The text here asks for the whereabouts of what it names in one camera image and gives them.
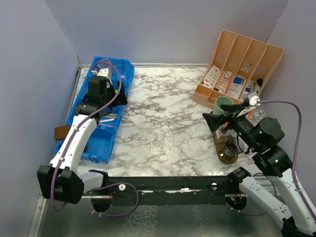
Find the green plastic cup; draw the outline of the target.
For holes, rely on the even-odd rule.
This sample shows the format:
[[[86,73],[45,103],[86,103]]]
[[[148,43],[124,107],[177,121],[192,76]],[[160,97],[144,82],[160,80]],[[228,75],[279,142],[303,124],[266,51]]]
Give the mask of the green plastic cup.
[[[221,115],[224,110],[221,108],[221,105],[232,105],[233,101],[229,97],[226,96],[220,96],[216,99],[213,109],[214,115]]]

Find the clear square toothbrush holder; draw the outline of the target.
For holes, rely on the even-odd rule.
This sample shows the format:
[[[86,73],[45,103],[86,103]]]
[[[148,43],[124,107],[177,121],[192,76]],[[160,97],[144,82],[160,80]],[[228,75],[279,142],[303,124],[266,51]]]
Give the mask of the clear square toothbrush holder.
[[[215,133],[213,134],[214,137],[214,141],[216,143],[226,143],[226,141],[235,136],[235,132],[232,130],[227,130],[225,131],[223,128],[219,128],[218,130],[215,131]]]

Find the dark blue plastic cup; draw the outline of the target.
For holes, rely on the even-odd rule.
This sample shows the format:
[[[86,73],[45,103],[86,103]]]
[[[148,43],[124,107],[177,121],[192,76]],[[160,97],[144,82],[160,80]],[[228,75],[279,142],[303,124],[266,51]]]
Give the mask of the dark blue plastic cup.
[[[231,137],[226,141],[220,153],[220,157],[221,158],[234,158],[243,152],[244,152],[244,143],[238,140],[236,137]]]

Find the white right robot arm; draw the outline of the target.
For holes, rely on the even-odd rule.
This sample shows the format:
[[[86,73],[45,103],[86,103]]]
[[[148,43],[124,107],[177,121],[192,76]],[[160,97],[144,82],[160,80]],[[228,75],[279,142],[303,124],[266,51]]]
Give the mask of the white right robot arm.
[[[282,201],[261,187],[242,167],[229,174],[228,190],[232,193],[241,191],[251,197],[273,218],[284,237],[314,237],[316,208],[299,187],[298,178],[294,176],[294,160],[278,145],[285,136],[278,120],[264,117],[253,125],[241,113],[245,104],[221,107],[224,110],[221,115],[202,115],[210,131],[216,131],[223,124],[227,125],[226,130],[233,130],[254,153],[255,165],[276,187]]]

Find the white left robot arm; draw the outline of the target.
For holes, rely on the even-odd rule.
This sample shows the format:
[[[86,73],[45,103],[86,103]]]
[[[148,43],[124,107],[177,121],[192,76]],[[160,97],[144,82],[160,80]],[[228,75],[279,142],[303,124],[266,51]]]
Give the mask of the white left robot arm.
[[[49,165],[41,165],[37,171],[40,189],[44,198],[55,202],[77,204],[82,195],[94,190],[103,195],[109,189],[109,182],[101,171],[89,171],[78,175],[78,165],[87,142],[109,107],[124,105],[123,82],[118,81],[118,89],[105,76],[93,76],[89,80],[88,92],[75,108],[70,130],[55,157]]]

